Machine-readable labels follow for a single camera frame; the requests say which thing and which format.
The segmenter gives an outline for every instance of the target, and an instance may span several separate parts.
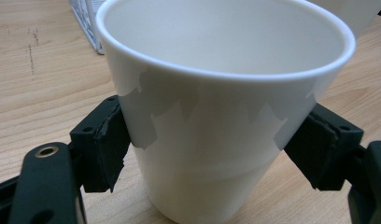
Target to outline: white cup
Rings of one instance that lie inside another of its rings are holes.
[[[97,27],[148,196],[179,223],[229,220],[355,50],[306,1],[108,0]]]

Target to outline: black plastic part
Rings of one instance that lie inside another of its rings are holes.
[[[0,184],[0,224],[7,223],[19,177],[15,176]]]
[[[354,224],[381,223],[381,141],[372,142],[365,151],[362,165],[371,194],[359,192],[353,186],[348,194],[351,220]]]
[[[74,157],[81,157],[81,165],[77,165],[79,183],[86,192],[112,191],[130,145],[118,96],[105,99],[70,135]]]
[[[362,129],[316,105],[284,149],[314,189],[340,190],[362,135]]]
[[[24,157],[8,223],[86,223],[69,148],[49,143]]]

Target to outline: wood grain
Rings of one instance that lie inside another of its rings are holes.
[[[25,153],[69,142],[72,130],[115,94],[106,59],[92,49],[67,1],[0,0],[0,182]],[[321,103],[381,139],[381,17]],[[230,223],[350,223],[342,191],[313,190],[282,152]],[[172,223],[148,201],[130,150],[111,193],[84,194],[90,223]]]

